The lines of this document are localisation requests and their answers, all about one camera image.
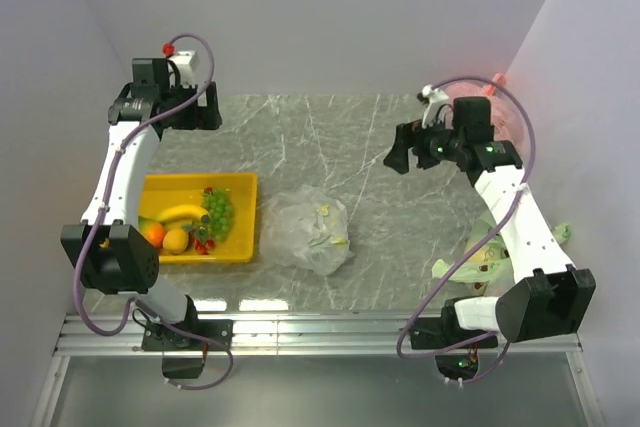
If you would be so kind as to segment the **green fake grapes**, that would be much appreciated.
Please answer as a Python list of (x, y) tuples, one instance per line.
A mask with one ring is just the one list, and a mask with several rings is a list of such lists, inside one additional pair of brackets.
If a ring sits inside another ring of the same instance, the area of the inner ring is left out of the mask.
[(209, 237), (215, 242), (225, 241), (233, 227), (235, 216), (229, 191), (205, 188), (202, 207), (206, 210), (202, 224), (207, 229)]

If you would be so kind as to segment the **yellow fake banana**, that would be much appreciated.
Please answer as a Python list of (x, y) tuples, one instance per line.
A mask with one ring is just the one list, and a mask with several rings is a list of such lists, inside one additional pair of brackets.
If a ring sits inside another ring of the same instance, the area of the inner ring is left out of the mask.
[(177, 221), (201, 222), (207, 219), (209, 212), (201, 206), (194, 204), (181, 204), (166, 208), (156, 214), (153, 219), (161, 224), (168, 224)]

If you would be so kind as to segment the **clear plastic bag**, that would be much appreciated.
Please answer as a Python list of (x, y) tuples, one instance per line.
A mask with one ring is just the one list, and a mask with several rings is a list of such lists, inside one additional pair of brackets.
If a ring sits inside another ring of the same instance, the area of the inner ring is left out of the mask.
[(345, 205), (317, 187), (273, 195), (261, 213), (261, 257), (282, 267), (333, 274), (353, 256)]

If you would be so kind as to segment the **yellow fake lemon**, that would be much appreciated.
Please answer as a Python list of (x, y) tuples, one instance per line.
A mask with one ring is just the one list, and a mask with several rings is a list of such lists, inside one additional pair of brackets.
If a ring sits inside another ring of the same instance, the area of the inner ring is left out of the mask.
[(170, 229), (166, 232), (162, 248), (170, 255), (180, 255), (189, 246), (189, 234), (182, 228)]

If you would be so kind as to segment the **orange fake orange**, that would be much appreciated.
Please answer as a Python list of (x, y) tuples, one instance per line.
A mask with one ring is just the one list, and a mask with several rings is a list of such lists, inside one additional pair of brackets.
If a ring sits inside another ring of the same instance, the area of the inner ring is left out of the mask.
[(166, 231), (162, 224), (150, 223), (142, 229), (142, 234), (154, 248), (159, 249), (163, 245)]

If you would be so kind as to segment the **red fake cherries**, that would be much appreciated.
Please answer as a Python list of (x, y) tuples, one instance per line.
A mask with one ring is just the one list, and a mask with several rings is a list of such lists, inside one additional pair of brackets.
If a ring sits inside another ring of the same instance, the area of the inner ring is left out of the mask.
[(215, 242), (212, 239), (207, 239), (206, 241), (202, 242), (194, 238), (193, 246), (197, 254), (208, 255), (215, 248)]

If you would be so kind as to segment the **green orange fake mango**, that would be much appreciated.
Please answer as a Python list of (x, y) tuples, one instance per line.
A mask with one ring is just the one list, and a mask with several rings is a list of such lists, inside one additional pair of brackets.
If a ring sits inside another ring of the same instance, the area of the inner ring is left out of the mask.
[(162, 225), (154, 219), (139, 216), (138, 217), (138, 230), (143, 234), (153, 234), (162, 229)]

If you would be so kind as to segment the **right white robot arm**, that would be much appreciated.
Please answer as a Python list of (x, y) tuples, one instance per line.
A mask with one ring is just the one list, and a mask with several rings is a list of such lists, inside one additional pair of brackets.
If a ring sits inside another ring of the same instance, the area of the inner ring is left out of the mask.
[(462, 346), (475, 331), (495, 332), (512, 343), (578, 331), (596, 288), (555, 240), (526, 182), (527, 168), (508, 140), (497, 140), (491, 103), (483, 96), (450, 99), (442, 90), (419, 94), (425, 111), (403, 123), (384, 164), (400, 174), (415, 155), (418, 167), (453, 162), (489, 209), (509, 254), (514, 285), (494, 297), (468, 297), (444, 307), (440, 333)]

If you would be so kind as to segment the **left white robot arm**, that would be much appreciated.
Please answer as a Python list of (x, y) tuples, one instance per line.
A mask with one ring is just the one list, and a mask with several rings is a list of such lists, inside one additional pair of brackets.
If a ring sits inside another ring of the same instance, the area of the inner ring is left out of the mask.
[(197, 64), (194, 51), (133, 60), (132, 80), (108, 110), (108, 148), (93, 197), (80, 222), (62, 229), (61, 245), (74, 267), (74, 305), (98, 335), (120, 330), (90, 319), (83, 289), (124, 296), (127, 308), (149, 305), (168, 322), (165, 335), (177, 348), (189, 349), (200, 340), (202, 326), (188, 315), (187, 296), (160, 278), (158, 250), (138, 220), (145, 176), (164, 131), (216, 130), (222, 124), (216, 84), (197, 86)]

